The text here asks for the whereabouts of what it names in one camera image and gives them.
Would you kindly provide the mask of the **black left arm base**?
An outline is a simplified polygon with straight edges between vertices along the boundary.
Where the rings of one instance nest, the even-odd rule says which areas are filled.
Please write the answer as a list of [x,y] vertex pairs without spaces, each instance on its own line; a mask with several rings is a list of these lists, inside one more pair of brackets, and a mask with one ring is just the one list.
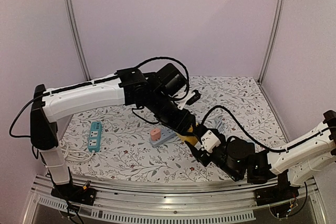
[[70,179],[69,183],[63,185],[57,185],[53,179],[51,181],[53,183],[53,189],[51,191],[53,197],[93,206],[97,190],[91,187],[90,180],[87,180],[82,186],[75,185],[72,179]]

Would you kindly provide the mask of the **floral patterned table mat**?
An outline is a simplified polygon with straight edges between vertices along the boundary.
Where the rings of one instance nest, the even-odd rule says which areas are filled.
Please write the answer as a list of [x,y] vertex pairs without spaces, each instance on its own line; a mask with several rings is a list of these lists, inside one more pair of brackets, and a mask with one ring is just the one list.
[[[191,77],[191,87],[201,98],[188,109],[197,121],[205,120],[214,127],[220,119],[219,131],[225,136],[245,140],[255,138],[256,147],[278,148],[285,137],[265,97],[254,79],[249,77]],[[100,151],[84,163],[69,162],[74,175],[98,179],[134,182],[183,183],[228,180],[228,175],[213,164],[203,166],[179,137],[153,147],[149,133],[154,117],[147,110],[132,113],[130,106],[109,106],[75,114],[60,144],[87,151],[92,122],[101,122]]]

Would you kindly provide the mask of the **light blue power strip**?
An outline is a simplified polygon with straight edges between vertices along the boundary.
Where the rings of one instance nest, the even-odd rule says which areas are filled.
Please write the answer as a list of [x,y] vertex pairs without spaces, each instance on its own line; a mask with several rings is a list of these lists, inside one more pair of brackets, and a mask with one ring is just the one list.
[[152,142],[150,139],[150,144],[153,147],[157,147],[163,143],[165,143],[166,141],[170,140],[171,138],[175,137],[176,134],[174,131],[167,129],[167,128],[159,128],[161,129],[161,138],[160,140],[156,141],[156,142]]

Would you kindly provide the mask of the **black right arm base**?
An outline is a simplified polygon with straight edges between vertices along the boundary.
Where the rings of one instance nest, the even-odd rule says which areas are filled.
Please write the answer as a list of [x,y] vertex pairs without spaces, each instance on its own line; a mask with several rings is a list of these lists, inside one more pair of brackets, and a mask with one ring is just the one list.
[[297,202],[298,189],[290,185],[287,173],[283,172],[277,176],[276,185],[254,191],[255,201],[257,206],[266,206],[287,200],[288,202],[282,206],[270,207],[270,212],[275,218],[287,218]]

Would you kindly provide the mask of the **teal white power strip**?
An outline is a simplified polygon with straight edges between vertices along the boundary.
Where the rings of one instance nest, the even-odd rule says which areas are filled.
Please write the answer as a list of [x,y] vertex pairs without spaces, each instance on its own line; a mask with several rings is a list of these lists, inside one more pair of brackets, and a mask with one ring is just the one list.
[[101,122],[92,122],[88,137],[88,151],[99,152],[101,146],[102,124]]

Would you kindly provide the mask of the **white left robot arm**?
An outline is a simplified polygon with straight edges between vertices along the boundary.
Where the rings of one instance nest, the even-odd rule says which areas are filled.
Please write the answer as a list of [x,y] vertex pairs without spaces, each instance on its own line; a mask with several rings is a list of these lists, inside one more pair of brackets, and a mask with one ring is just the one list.
[[139,66],[72,86],[35,88],[30,111],[30,140],[41,151],[58,192],[67,200],[78,195],[57,139],[57,121],[67,116],[114,105],[143,106],[164,126],[187,135],[195,116],[184,108],[190,84],[188,74],[168,63],[157,72],[143,73]]

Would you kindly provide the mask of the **right aluminium frame post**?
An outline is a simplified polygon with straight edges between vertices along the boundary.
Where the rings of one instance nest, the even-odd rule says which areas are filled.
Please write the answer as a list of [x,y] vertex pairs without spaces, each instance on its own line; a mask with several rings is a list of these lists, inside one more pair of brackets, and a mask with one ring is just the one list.
[[272,21],[272,26],[271,26],[271,32],[270,32],[270,36],[268,39],[268,43],[267,43],[267,47],[266,47],[266,52],[265,52],[265,56],[264,59],[262,61],[262,65],[261,65],[261,70],[257,79],[257,83],[262,86],[266,75],[267,75],[267,70],[270,64],[270,60],[271,60],[271,56],[272,56],[272,52],[274,50],[274,46],[276,43],[276,38],[277,38],[277,34],[278,34],[278,29],[280,26],[280,22],[281,22],[281,14],[282,14],[282,10],[284,7],[284,2],[285,0],[277,0],[276,1],[276,8],[275,8],[275,13],[274,13],[274,18]]

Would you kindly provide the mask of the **left aluminium frame post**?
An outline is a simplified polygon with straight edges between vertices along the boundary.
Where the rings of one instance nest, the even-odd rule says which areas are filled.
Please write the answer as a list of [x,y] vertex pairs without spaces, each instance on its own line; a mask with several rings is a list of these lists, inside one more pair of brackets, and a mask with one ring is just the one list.
[[79,64],[80,64],[84,79],[86,81],[89,81],[91,80],[91,75],[90,75],[89,67],[88,67],[85,54],[83,51],[82,43],[81,43],[81,38],[80,38],[78,26],[77,26],[76,17],[75,17],[74,5],[73,5],[72,0],[64,0],[64,2],[65,2],[65,8],[66,8],[67,16],[68,16],[68,21],[69,21],[69,27],[70,27],[71,35],[73,38],[73,43],[75,46],[77,57],[79,60]]

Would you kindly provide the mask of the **aluminium frame post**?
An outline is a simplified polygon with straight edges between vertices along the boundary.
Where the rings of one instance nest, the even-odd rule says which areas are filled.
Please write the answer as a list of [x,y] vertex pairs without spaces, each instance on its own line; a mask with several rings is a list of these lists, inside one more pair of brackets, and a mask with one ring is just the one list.
[[74,5],[73,5],[72,0],[64,0],[64,2],[65,2],[65,8],[66,8],[67,16],[68,16],[68,21],[69,21],[69,27],[70,27],[71,35],[73,38],[73,43],[75,46],[77,57],[79,60],[79,64],[80,64],[84,79],[86,81],[89,81],[91,80],[91,75],[90,75],[89,67],[88,67],[85,54],[83,51],[82,43],[81,43],[81,38],[80,38],[78,26],[77,26],[76,17],[75,17]]
[[282,10],[284,7],[284,2],[285,0],[277,0],[276,1],[276,8],[275,8],[275,13],[274,13],[274,18],[272,21],[272,26],[271,26],[271,32],[270,32],[270,36],[268,39],[268,43],[267,43],[267,47],[266,47],[266,52],[265,52],[265,56],[264,59],[262,61],[262,65],[261,65],[261,70],[257,79],[257,83],[262,86],[266,75],[267,75],[267,70],[270,64],[270,60],[271,60],[271,56],[272,56],[272,52],[274,50],[274,46],[276,43],[276,38],[277,38],[277,34],[278,34],[278,29],[280,26],[280,22],[281,22],[281,14],[282,14]]

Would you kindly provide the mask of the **aluminium front rail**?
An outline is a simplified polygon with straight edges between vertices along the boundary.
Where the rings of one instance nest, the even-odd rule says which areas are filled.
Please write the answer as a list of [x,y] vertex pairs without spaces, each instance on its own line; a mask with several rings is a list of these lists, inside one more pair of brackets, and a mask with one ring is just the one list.
[[327,223],[314,179],[299,189],[290,217],[274,216],[286,201],[258,206],[257,186],[245,181],[155,184],[94,179],[97,191],[91,206],[67,210],[51,195],[48,177],[35,177],[28,194],[23,223]]

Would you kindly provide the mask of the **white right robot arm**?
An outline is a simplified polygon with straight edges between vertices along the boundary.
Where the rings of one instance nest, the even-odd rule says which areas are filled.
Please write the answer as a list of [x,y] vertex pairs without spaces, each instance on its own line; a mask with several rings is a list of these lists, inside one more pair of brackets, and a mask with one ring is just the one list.
[[311,131],[277,149],[266,146],[256,152],[255,139],[225,137],[204,125],[198,125],[193,132],[201,148],[186,144],[203,166],[213,163],[235,182],[246,178],[249,183],[264,184],[284,175],[285,180],[271,190],[271,196],[282,201],[291,194],[292,187],[301,186],[335,161],[335,111],[329,110],[323,116]]

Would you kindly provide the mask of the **pink cube plug adapter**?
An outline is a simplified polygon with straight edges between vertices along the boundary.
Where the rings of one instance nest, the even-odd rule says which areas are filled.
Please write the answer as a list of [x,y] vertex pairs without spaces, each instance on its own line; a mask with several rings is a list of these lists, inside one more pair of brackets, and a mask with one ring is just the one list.
[[150,131],[150,139],[152,142],[156,142],[161,138],[161,129],[154,128]]

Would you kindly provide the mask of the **yellow cube plug adapter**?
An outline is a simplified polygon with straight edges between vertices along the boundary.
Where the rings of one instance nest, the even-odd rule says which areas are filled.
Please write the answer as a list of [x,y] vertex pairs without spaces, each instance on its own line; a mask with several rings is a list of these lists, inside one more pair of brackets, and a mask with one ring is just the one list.
[[180,140],[184,143],[190,143],[192,146],[195,146],[198,143],[198,139],[193,133],[193,127],[190,126],[190,128],[187,131],[186,135],[176,134]]

